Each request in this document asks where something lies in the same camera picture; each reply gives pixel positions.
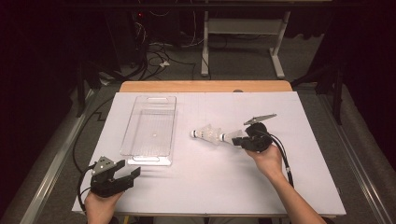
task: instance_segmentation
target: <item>desk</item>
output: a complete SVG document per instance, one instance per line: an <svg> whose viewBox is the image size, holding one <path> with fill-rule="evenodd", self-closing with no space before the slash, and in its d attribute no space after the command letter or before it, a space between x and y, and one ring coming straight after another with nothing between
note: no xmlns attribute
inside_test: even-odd
<svg viewBox="0 0 396 224"><path fill-rule="evenodd" d="M164 87L169 89L158 92ZM182 87L188 92L181 92ZM235 89L245 92L225 92ZM148 92L175 95L177 120L172 165L143 166L134 187L119 200L118 214L284 217L286 211L275 190L244 150L189 137L191 130L208 122L232 132L244 130L243 122L252 116L272 113L277 114L276 119L265 121L265 125L285 146L297 191L323 216L346 213L298 95L291 91L288 82L125 82L120 91L113 101L91 164L101 155L113 161L125 159L120 155L120 144L137 95ZM115 177L127 175L134 168L126 166ZM83 189L89 186L90 180L90 175L86 175ZM78 202L73 211L81 211Z"/></svg>

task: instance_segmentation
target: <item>human hand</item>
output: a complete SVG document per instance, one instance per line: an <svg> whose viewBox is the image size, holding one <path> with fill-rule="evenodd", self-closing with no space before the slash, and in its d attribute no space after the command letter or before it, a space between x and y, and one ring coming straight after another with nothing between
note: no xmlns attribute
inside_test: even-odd
<svg viewBox="0 0 396 224"><path fill-rule="evenodd" d="M256 162L257 168L272 181L276 177L283 177L282 173L282 155L279 148L270 145L261 153L245 150L246 153Z"/></svg>
<svg viewBox="0 0 396 224"><path fill-rule="evenodd" d="M123 192L102 198L92 192L89 192L85 198L85 208L87 210L87 219L89 224L108 224L113 218L116 203Z"/></svg>

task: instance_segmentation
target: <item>person's right hand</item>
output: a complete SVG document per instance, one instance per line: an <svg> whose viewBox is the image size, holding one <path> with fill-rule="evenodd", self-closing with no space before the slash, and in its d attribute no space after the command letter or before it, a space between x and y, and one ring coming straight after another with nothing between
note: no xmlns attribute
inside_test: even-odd
<svg viewBox="0 0 396 224"><path fill-rule="evenodd" d="M261 153L246 150L246 153L253 158L259 170L270 180L283 176L282 155L279 148L270 145Z"/></svg>

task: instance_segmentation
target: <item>gray floor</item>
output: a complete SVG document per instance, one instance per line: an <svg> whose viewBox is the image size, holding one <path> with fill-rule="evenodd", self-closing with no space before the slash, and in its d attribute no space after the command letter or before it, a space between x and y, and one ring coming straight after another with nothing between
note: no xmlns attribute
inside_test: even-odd
<svg viewBox="0 0 396 224"><path fill-rule="evenodd" d="M302 40L300 37L285 39L279 52L286 80L292 81L304 75L311 63L321 38ZM255 40L229 38L225 40L212 36L209 45L209 66L211 78L222 79L276 79L274 68L268 54L268 48L274 44L274 37L261 37ZM191 64L170 61L166 70L151 79L189 80L207 79L200 76L201 48L176 49L166 47L173 60L183 63L196 63L192 72ZM336 187L346 208L347 215L334 219L335 223L392 223L396 220L396 175L389 166L374 138L368 131L364 120L344 88L342 103L343 125L336 125L329 109L331 95L316 95L315 84L304 84L295 89L299 93L305 113L318 140L323 156L329 166ZM120 84L104 86L90 98L92 104L86 111L89 116L96 108L106 117L111 100ZM76 104L64 119L57 132L43 149L30 174L26 177L17 196L9 206L1 223L20 223L26 209L34 199L38 187L43 181L52 161L60 148L69 144L66 139L72 133L76 122ZM81 167L88 165L104 122L93 115L84 127L76 146L76 158ZM71 212L76 198L76 185L79 172L75 168L71 153L65 155L64 165L48 198L43 199L36 219L26 223L85 223L83 215Z"/></svg>

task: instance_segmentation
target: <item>dark background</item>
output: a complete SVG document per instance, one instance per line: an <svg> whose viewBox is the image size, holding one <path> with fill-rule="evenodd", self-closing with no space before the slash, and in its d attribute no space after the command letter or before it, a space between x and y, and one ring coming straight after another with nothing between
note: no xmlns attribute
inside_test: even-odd
<svg viewBox="0 0 396 224"><path fill-rule="evenodd" d="M288 37L304 34L305 38L326 33L310 70L329 63L345 45L351 46L345 59L344 81L393 168L396 167L394 9L393 1L376 1L371 3L370 10L337 11L332 23L334 14L330 10L299 9L291 12L286 32ZM279 12L268 12L266 16L276 13ZM191 14L172 13L173 20L175 15L179 21L166 24L173 30L191 34L192 24L187 23L191 20L186 18ZM198 21L202 21L199 19L202 15L197 13ZM92 35L95 32L103 35ZM2 216L71 107L69 94L76 86L78 60L95 60L117 69L120 58L111 45L104 14L76 15L63 11L55 1L2 1L0 34ZM353 38L346 42L346 36Z"/></svg>

